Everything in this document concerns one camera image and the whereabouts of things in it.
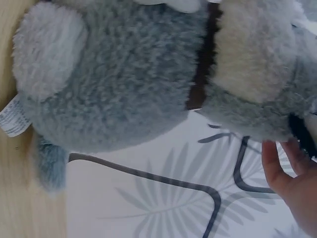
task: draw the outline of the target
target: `care label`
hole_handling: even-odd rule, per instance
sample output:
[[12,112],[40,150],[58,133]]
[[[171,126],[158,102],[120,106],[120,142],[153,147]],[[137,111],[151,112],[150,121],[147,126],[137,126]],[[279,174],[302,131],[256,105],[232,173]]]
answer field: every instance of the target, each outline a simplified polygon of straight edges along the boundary
[[16,95],[0,112],[0,127],[9,137],[15,137],[25,132],[30,125],[31,122],[25,117],[19,95]]

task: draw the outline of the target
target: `wooden table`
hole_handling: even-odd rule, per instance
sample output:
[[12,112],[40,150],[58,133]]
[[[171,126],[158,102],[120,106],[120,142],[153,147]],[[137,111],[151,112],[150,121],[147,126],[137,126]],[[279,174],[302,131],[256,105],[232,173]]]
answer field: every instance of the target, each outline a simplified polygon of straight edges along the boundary
[[[12,35],[34,0],[0,0],[0,110],[16,95],[11,74]],[[65,195],[49,198],[35,183],[27,159],[32,130],[8,138],[0,130],[0,237],[65,238]]]

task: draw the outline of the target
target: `gray plush toy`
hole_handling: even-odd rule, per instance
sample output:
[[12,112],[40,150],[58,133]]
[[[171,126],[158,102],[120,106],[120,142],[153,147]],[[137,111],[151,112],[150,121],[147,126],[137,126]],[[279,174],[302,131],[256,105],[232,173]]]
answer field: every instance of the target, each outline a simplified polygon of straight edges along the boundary
[[[303,1],[304,9],[317,18],[314,2]],[[47,191],[65,186],[69,151],[137,145],[186,119],[198,51],[208,41],[207,2],[195,10],[146,3],[53,0],[24,15],[13,73]],[[259,141],[289,139],[290,115],[310,118],[317,92],[317,42],[301,5],[222,0],[220,9],[200,113]]]

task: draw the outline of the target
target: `finger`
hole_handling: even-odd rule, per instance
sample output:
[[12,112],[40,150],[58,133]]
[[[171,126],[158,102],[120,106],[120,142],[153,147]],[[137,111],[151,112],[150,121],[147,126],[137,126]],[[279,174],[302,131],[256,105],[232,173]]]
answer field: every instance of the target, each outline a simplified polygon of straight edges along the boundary
[[308,155],[301,151],[299,143],[296,139],[281,143],[288,160],[297,175],[306,173],[315,163],[311,161]]
[[284,198],[287,193],[286,188],[293,178],[282,169],[274,142],[262,143],[262,165],[268,185]]

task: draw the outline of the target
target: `brown strap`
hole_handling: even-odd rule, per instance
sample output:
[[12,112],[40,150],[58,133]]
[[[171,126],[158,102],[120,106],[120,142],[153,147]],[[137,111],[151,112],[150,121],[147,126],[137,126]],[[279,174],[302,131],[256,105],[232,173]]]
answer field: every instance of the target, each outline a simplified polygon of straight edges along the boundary
[[215,42],[214,36],[219,30],[217,20],[221,17],[222,12],[218,3],[209,3],[208,5],[209,19],[207,23],[207,35],[204,37],[204,44],[198,51],[198,64],[196,74],[193,79],[195,85],[189,92],[189,100],[186,102],[187,110],[199,109],[202,107],[206,93],[204,90],[207,84],[207,76],[210,73],[210,66],[215,64]]

